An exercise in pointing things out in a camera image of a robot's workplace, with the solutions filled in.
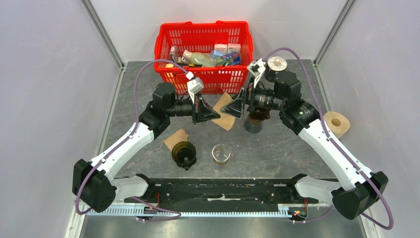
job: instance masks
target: red shopping basket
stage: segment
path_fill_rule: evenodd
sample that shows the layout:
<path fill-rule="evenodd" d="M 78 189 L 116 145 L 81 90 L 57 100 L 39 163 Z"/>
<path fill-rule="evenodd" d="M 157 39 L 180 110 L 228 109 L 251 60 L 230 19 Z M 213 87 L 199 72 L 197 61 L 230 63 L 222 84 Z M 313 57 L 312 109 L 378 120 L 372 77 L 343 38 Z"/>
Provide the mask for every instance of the red shopping basket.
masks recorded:
<path fill-rule="evenodd" d="M 252 37 L 245 21 L 217 21 L 216 23 L 193 24 L 167 23 L 160 26 L 156 39 L 155 59 L 169 60 L 171 46 L 178 46 L 179 54 L 184 50 L 209 53 L 215 44 L 241 44 L 241 65 L 218 67 L 188 67 L 204 83 L 202 93 L 238 93 L 245 83 L 247 65 L 252 61 Z M 165 68 L 166 63 L 155 63 L 155 71 L 165 82 L 175 85 L 178 94 L 187 91 L 187 77 L 180 69 Z"/>

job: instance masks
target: gray floor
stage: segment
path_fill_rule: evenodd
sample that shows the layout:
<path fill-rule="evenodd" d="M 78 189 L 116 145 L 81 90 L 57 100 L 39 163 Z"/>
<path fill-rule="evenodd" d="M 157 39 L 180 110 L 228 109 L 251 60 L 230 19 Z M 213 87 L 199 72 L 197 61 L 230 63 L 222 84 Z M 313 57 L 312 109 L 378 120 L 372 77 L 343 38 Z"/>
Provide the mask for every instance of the gray floor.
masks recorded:
<path fill-rule="evenodd" d="M 309 218 L 326 212 L 309 208 Z M 360 218 L 332 211 L 320 221 L 293 225 L 285 218 L 181 218 L 142 223 L 134 217 L 87 216 L 81 238 L 365 238 Z"/>
<path fill-rule="evenodd" d="M 310 60 L 305 60 L 316 95 L 323 102 Z M 105 148 L 120 138 L 135 121 L 133 102 L 134 79 L 144 62 L 129 62 L 122 79 L 121 88 L 111 119 Z M 288 60 L 288 70 L 295 72 L 302 82 L 303 99 L 314 103 L 308 83 L 297 60 Z M 138 88 L 140 111 L 152 99 L 152 93 L 162 78 L 149 67 L 142 74 Z M 221 95 L 204 95 L 205 100 L 214 106 Z M 170 150 L 163 141 L 177 130 L 184 128 L 188 140 L 197 148 L 197 163 L 189 170 L 178 167 L 171 158 Z M 225 166 L 216 165 L 211 149 L 216 144 L 232 146 L 232 156 Z M 208 121 L 193 125 L 191 118 L 171 118 L 171 125 L 155 141 L 140 150 L 118 172 L 117 177 L 144 173 L 150 178 L 291 178 L 299 173 L 315 178 L 334 178 L 317 153 L 303 140 L 286 128 L 271 112 L 271 119 L 264 122 L 262 131 L 250 134 L 243 129 L 243 119 L 236 119 L 233 128 L 225 131 Z"/>

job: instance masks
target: robotic arm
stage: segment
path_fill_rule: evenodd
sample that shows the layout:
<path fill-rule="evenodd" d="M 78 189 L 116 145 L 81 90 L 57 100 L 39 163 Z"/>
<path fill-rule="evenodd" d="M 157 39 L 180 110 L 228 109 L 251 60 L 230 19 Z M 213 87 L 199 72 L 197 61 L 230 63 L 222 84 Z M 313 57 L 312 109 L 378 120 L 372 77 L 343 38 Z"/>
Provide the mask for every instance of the robotic arm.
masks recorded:
<path fill-rule="evenodd" d="M 153 92 L 153 100 L 140 114 L 139 124 L 134 133 L 132 131 L 136 128 L 136 123 L 102 154 L 94 157 L 90 162 L 81 159 L 74 165 L 73 193 L 77 195 L 82 181 L 93 165 L 102 161 L 81 193 L 80 198 L 86 204 L 96 212 L 102 212 L 114 200 L 142 196 L 148 188 L 147 177 L 144 175 L 123 179 L 114 177 L 128 160 L 141 148 L 156 139 L 170 125 L 169 118 L 191 116 L 193 123 L 220 118 L 220 114 L 204 101 L 201 95 L 203 82 L 199 78 L 190 80 L 187 86 L 191 99 L 184 100 L 176 97 L 173 84 L 160 83 Z M 104 159 L 104 155 L 112 150 L 114 152 Z"/>
<path fill-rule="evenodd" d="M 265 72 L 262 60 L 254 61 L 248 69 L 255 76 L 250 83 L 234 96 L 234 100 L 221 108 L 221 112 L 242 118 L 245 105 L 249 105 L 249 118 L 264 120 L 269 118 L 269 111 L 279 111 L 283 124 L 307 142 L 327 163 L 339 182 L 314 179 L 304 174 L 293 177 L 288 184 L 292 197 L 311 197 L 333 204 L 347 219 L 355 219 L 367 208 L 379 200 L 376 192 L 360 171 L 370 178 L 383 193 L 388 178 L 383 172 L 373 173 L 354 157 L 347 148 L 333 135 L 324 133 L 318 111 L 301 99 L 301 83 L 296 74 L 288 71 L 267 74 L 274 81 L 274 89 L 266 89 L 259 80 Z M 346 157 L 335 147 L 333 139 L 361 169 L 356 170 Z"/>

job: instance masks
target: white panel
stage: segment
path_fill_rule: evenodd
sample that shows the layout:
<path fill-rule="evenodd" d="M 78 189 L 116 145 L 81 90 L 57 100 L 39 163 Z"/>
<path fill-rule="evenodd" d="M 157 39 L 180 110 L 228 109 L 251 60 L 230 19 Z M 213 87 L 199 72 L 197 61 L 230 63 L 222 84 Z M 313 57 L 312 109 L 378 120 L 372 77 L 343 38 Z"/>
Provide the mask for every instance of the white panel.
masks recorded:
<path fill-rule="evenodd" d="M 384 195 L 395 228 L 384 237 L 418 233 L 419 12 L 415 0 L 357 1 L 320 66 L 333 109 L 351 123 L 343 143 L 389 177 Z M 380 203 L 374 211 L 388 223 Z"/>
<path fill-rule="evenodd" d="M 63 237 L 118 68 L 77 0 L 1 1 L 0 32 L 0 237 Z"/>
<path fill-rule="evenodd" d="M 160 25 L 192 21 L 245 20 L 254 39 L 254 57 L 291 47 L 314 59 L 345 0 L 92 0 L 124 61 L 152 60 Z M 279 54 L 286 59 L 293 56 Z"/>

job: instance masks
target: plastic bottle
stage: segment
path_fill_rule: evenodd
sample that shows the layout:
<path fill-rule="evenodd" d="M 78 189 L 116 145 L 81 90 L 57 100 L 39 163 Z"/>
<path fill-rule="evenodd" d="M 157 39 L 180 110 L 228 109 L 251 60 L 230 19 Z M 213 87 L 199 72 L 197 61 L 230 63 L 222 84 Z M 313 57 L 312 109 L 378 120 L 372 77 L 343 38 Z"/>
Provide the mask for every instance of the plastic bottle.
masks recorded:
<path fill-rule="evenodd" d="M 203 67 L 216 67 L 217 61 L 210 56 L 207 56 L 200 52 L 184 51 L 183 57 L 187 58 L 190 63 L 201 64 Z"/>

